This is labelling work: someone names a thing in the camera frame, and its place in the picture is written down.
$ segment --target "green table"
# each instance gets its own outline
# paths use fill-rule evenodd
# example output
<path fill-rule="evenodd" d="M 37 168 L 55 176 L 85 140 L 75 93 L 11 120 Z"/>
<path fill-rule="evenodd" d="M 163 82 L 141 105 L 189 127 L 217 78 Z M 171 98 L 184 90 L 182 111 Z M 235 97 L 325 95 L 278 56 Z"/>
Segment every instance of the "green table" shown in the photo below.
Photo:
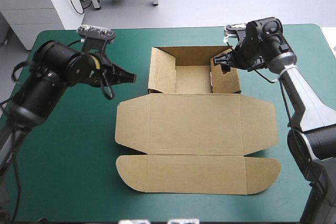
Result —
<path fill-rule="evenodd" d="M 272 102 L 277 109 L 279 144 L 254 156 L 282 163 L 279 178 L 266 191 L 250 196 L 145 194 L 132 190 L 118 175 L 119 155 L 136 151 L 114 141 L 117 106 L 147 93 L 151 47 L 223 45 L 222 27 L 120 29 L 107 49 L 112 61 L 137 73 L 136 84 L 115 86 L 116 98 L 79 84 L 67 90 L 47 122 L 35 128 L 18 154 L 23 195 L 17 220 L 167 221 L 195 217 L 202 221 L 296 221 L 310 187 L 287 148 L 287 118 L 279 84 L 240 71 L 242 94 Z M 336 109 L 336 61 L 318 26 L 285 26 L 285 37 L 298 56 L 298 67 L 320 98 Z M 45 41 L 64 44 L 78 39 L 75 31 L 41 33 L 29 56 Z M 273 78 L 268 70 L 262 73 Z M 24 80 L 28 69 L 21 74 Z M 7 176 L 13 210 L 16 187 Z"/>

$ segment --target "white cable tie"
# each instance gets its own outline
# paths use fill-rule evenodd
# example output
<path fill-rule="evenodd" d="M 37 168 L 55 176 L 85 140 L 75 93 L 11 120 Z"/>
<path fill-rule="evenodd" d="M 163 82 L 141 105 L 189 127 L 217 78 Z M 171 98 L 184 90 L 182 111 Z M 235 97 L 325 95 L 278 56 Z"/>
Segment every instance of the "white cable tie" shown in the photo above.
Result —
<path fill-rule="evenodd" d="M 292 68 L 296 68 L 296 69 L 297 69 L 298 67 L 295 66 L 295 65 L 292 65 L 292 66 L 290 66 L 290 67 L 285 67 L 285 68 L 280 72 L 280 74 L 278 75 L 278 77 L 275 78 L 275 79 L 273 80 L 273 82 L 277 82 L 277 81 L 279 81 L 279 79 L 281 78 L 281 76 L 283 75 L 283 73 L 287 72 L 287 70 L 292 69 Z"/>

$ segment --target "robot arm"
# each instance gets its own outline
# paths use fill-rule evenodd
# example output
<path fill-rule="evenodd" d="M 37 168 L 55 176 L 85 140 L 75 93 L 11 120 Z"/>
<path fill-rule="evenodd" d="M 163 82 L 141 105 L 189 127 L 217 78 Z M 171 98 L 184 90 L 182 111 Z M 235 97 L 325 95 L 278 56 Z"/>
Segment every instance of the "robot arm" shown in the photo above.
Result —
<path fill-rule="evenodd" d="M 312 186 L 300 223 L 335 224 L 336 111 L 323 104 L 299 72 L 280 20 L 271 17 L 229 25 L 225 33 L 226 38 L 238 38 L 238 44 L 216 57 L 215 64 L 221 64 L 223 72 L 230 67 L 248 71 L 268 68 L 279 75 L 281 88 L 285 87 L 293 105 L 288 146 Z"/>

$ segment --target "cardboard side panel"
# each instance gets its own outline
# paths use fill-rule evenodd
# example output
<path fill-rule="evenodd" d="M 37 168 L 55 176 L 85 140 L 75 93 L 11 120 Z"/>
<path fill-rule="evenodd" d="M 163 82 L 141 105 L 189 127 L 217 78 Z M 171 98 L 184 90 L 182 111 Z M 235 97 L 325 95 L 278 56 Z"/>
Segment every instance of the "cardboard side panel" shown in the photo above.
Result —
<path fill-rule="evenodd" d="M 159 47 L 176 58 L 176 66 L 209 66 L 209 59 L 223 52 L 227 46 Z"/>
<path fill-rule="evenodd" d="M 117 110 L 115 139 L 118 144 L 146 152 L 149 142 L 150 97 L 121 102 Z"/>
<path fill-rule="evenodd" d="M 221 66 L 214 65 L 214 58 L 211 58 L 210 64 L 213 93 L 240 93 L 238 69 L 231 68 L 230 72 L 223 74 Z"/>
<path fill-rule="evenodd" d="M 241 95 L 241 107 L 244 155 L 275 146 L 278 131 L 274 105 Z"/>
<path fill-rule="evenodd" d="M 243 155 L 240 95 L 151 94 L 149 154 Z"/>
<path fill-rule="evenodd" d="M 274 158 L 245 157 L 247 192 L 259 193 L 270 187 L 279 176 L 281 165 Z"/>
<path fill-rule="evenodd" d="M 177 66 L 176 93 L 212 93 L 210 66 Z"/>
<path fill-rule="evenodd" d="M 175 57 L 152 48 L 148 89 L 162 93 L 175 93 Z"/>
<path fill-rule="evenodd" d="M 146 193 L 254 194 L 279 174 L 275 159 L 243 156 L 121 156 L 117 168 L 128 186 Z"/>
<path fill-rule="evenodd" d="M 147 157 L 147 155 L 120 156 L 116 161 L 120 177 L 134 190 L 146 190 Z"/>

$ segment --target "white floor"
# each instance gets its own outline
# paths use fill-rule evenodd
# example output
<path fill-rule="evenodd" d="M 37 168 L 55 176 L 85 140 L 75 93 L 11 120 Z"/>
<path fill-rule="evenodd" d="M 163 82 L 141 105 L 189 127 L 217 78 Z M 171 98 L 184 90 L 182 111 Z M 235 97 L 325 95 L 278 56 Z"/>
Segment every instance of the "white floor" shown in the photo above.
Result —
<path fill-rule="evenodd" d="M 323 32 L 330 47 L 336 46 L 335 0 L 159 0 L 156 7 L 152 0 L 101 0 L 101 7 L 86 9 L 83 23 L 110 28 L 198 27 L 275 16 L 284 24 L 327 27 Z M 12 92 L 13 66 L 27 56 L 15 35 L 0 46 L 0 101 Z"/>

